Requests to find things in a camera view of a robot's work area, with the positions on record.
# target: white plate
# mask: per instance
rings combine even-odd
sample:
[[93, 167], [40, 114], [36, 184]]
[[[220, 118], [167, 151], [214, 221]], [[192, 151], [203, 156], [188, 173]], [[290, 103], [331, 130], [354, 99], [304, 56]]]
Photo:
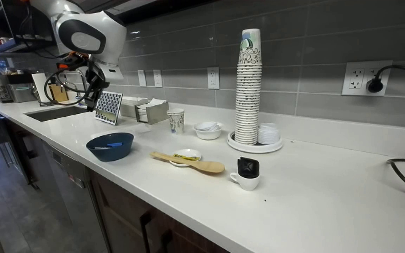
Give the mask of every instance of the white plate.
[[[198, 158], [198, 160], [203, 159], [202, 152], [199, 152], [196, 149], [181, 149], [181, 151], [176, 151], [174, 155], [186, 156], [186, 158]], [[176, 167], [188, 167], [188, 165], [183, 165], [183, 163], [176, 163], [172, 160], [169, 160], [169, 162]]]
[[247, 152], [247, 153], [272, 153], [285, 146], [283, 138], [281, 138], [276, 144], [271, 145], [244, 145], [233, 139], [234, 131], [230, 132], [228, 135], [228, 145], [233, 146], [234, 149]]

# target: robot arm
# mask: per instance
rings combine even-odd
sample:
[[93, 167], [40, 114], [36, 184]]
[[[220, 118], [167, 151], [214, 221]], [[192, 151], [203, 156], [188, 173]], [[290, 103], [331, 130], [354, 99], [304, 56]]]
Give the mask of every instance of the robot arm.
[[32, 0], [32, 6], [51, 20], [60, 54], [75, 51], [89, 55], [89, 90], [85, 99], [89, 110], [93, 110], [103, 89], [112, 80], [123, 79], [117, 65], [127, 28], [110, 13], [85, 14], [79, 6], [67, 0]]

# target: white countertop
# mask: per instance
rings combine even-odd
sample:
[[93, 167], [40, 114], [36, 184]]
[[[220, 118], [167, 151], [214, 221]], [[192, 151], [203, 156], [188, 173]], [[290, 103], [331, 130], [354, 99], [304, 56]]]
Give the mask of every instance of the white countertop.
[[[358, 137], [366, 139], [368, 152], [363, 152], [359, 141], [349, 142], [348, 148], [337, 148], [345, 146], [338, 138], [338, 145], [331, 145], [333, 139], [317, 144], [320, 137], [302, 141], [300, 137], [309, 137], [307, 131], [292, 132], [296, 130], [289, 127], [293, 120], [282, 117], [279, 120], [286, 121], [279, 124], [285, 130], [285, 148], [271, 155], [248, 155], [231, 149], [226, 137], [198, 139], [191, 125], [186, 135], [174, 135], [167, 121], [150, 127], [124, 120], [112, 127], [96, 121], [93, 114], [47, 123], [26, 115], [41, 110], [50, 108], [40, 108], [37, 103], [0, 103], [0, 114], [230, 252], [405, 252], [405, 186], [386, 163], [389, 155], [405, 155], [404, 148], [389, 148], [390, 142], [401, 144], [399, 138], [405, 138], [403, 128], [341, 123], [344, 128], [352, 125], [354, 135], [359, 130], [372, 135], [378, 132], [375, 128], [379, 132], [386, 128], [385, 132], [396, 137], [383, 141], [383, 149], [379, 149], [383, 144], [373, 146], [371, 138]], [[188, 123], [195, 124], [207, 115], [233, 120], [227, 115], [234, 111], [216, 111], [189, 106]], [[324, 124], [320, 120], [299, 121], [311, 123], [311, 127]], [[120, 131], [136, 135], [134, 151], [126, 159], [105, 163], [85, 146], [95, 137]], [[205, 159], [223, 162], [227, 173], [214, 177], [150, 158], [154, 151], [172, 153], [183, 148], [199, 149]], [[241, 156], [261, 162], [262, 182], [257, 191], [245, 191], [230, 182]]]

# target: wooden spoon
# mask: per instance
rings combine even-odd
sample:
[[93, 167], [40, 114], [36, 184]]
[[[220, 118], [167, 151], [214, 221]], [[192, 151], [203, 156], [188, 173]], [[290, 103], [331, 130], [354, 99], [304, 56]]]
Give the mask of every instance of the wooden spoon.
[[160, 160], [167, 160], [167, 162], [172, 160], [176, 163], [185, 163], [185, 165], [195, 167], [196, 170], [200, 170], [203, 173], [219, 175], [219, 173], [226, 172], [226, 166], [223, 163], [219, 163], [219, 162], [192, 162], [188, 159], [169, 156], [169, 155], [160, 153], [160, 152], [154, 152], [154, 153], [151, 153], [151, 156], [155, 159], [160, 159]]

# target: gray tile backsplash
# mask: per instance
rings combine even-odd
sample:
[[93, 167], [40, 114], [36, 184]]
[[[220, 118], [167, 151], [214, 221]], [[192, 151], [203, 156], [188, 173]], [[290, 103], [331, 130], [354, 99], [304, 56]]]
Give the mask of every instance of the gray tile backsplash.
[[[236, 108], [241, 31], [252, 27], [262, 31], [262, 111], [405, 127], [405, 72], [392, 72], [386, 97], [341, 96], [348, 62], [405, 65], [401, 0], [220, 0], [147, 20], [129, 26], [120, 59], [127, 85], [110, 89]], [[221, 90], [207, 89], [207, 68], [220, 68]], [[162, 89], [153, 87], [154, 69], [162, 70]], [[148, 87], [138, 86], [138, 70]]]

